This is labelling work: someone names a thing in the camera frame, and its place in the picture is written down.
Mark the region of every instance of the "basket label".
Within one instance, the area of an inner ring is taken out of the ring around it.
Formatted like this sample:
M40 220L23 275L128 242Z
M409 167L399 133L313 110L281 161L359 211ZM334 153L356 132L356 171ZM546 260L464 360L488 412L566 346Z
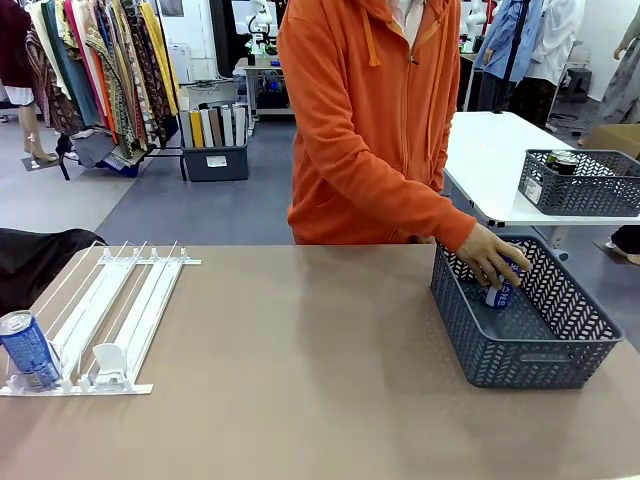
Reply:
M207 167L209 168L226 167L226 166L227 166L227 157L225 156L207 157Z
M529 200L537 205L540 201L540 196L542 195L542 185L536 182L533 178L527 177L524 186L524 194Z

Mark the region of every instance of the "light blue shirt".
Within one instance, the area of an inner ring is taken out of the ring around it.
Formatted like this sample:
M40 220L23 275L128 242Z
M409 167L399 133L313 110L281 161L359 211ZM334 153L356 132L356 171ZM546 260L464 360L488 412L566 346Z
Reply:
M527 68L529 68L538 27L540 26L540 18L542 17L542 3L543 0L531 0L531 3L529 3L529 11L522 29L520 46L518 47L516 61L513 64L511 78L509 79L512 82L522 80ZM484 70L496 77L504 78L520 10L522 10L522 0L504 0L502 2L500 10L487 32L487 36L482 42L482 47L480 47L478 57L474 63L475 68ZM493 50L493 54L489 64L484 65L483 57L487 48Z

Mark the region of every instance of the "book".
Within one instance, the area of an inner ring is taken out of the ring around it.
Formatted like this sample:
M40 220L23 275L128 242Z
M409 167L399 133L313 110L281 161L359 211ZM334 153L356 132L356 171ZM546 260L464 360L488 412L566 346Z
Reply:
M220 127L220 109L218 107L213 107L209 110L209 123L211 123L211 130L213 131L213 143L216 147L223 147L222 129Z
M204 146L213 147L213 132L211 131L211 122L209 121L209 110L200 110L202 117L202 132L204 133Z
M182 123L182 135L184 136L185 148L193 148L193 133L191 133L191 119L189 112L180 112L180 121Z
M244 107L233 106L233 114L236 120L236 147L242 147L245 139L246 115Z
M229 105L223 105L220 107L222 111L222 128L224 130L224 144L227 147L234 146L233 140L233 124L231 122L231 109Z
M204 138L202 136L202 117L198 110L192 110L189 113L191 117L191 131L193 132L193 146L195 148L204 147Z

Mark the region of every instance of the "dark red garment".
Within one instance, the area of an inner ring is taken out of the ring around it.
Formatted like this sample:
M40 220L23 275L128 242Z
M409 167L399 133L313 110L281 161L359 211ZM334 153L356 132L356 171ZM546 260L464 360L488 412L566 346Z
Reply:
M5 87L31 87L24 46L31 17L13 0L0 0L0 80Z

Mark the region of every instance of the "gray storage bin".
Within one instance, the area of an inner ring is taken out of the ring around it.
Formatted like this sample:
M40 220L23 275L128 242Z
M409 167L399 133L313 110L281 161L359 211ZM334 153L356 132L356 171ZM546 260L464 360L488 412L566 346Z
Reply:
M577 161L573 175L546 165L551 150L527 150L518 190L545 215L636 217L640 162L621 152L564 150Z
M532 264L506 308L484 304L469 266L438 245L431 291L472 385L580 388L623 338L602 307L533 236L503 236Z
M242 147L183 148L192 182L222 182L249 178L247 144Z

